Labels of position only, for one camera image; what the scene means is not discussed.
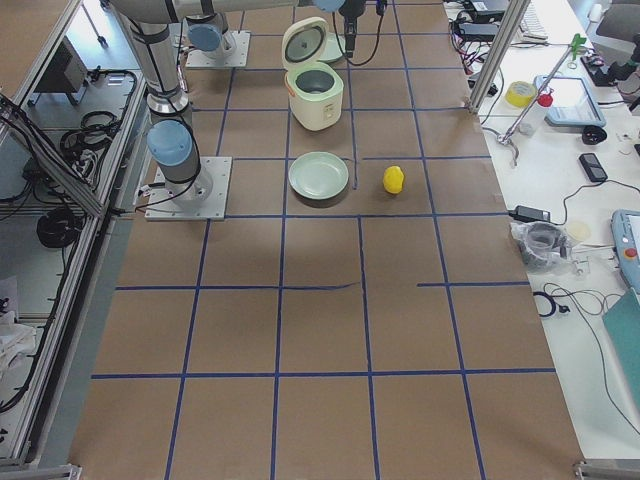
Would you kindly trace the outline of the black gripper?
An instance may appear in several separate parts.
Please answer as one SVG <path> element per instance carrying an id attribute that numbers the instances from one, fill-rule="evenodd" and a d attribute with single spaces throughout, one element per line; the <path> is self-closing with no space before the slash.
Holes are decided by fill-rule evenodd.
<path id="1" fill-rule="evenodd" d="M 352 54 L 352 52 L 355 52 L 358 33 L 357 19 L 362 16 L 364 12 L 365 0 L 345 0 L 339 8 L 339 13 L 345 19 L 345 54 Z"/>

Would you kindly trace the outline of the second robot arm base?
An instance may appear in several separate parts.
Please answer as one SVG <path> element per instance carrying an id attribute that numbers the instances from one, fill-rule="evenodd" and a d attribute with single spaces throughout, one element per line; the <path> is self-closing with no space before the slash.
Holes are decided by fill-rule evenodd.
<path id="1" fill-rule="evenodd" d="M 236 41 L 224 13 L 186 18 L 191 44 L 210 58 L 225 58 L 236 50 Z"/>

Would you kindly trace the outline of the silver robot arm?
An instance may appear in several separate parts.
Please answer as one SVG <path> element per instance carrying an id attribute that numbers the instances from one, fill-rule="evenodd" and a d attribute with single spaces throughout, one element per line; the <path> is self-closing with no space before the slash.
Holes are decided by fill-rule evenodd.
<path id="1" fill-rule="evenodd" d="M 147 146 L 165 178 L 166 202 L 189 205 L 211 190 L 211 177 L 202 161 L 191 122 L 188 94 L 180 85 L 178 60 L 170 38 L 171 24 L 185 22 L 211 28 L 197 47 L 214 50 L 224 34 L 222 18 L 228 12 L 286 6 L 313 6 L 339 12 L 344 18 L 347 54 L 355 49 L 357 20 L 365 12 L 363 1 L 113 1 L 127 39 L 146 81 L 152 127 Z"/>

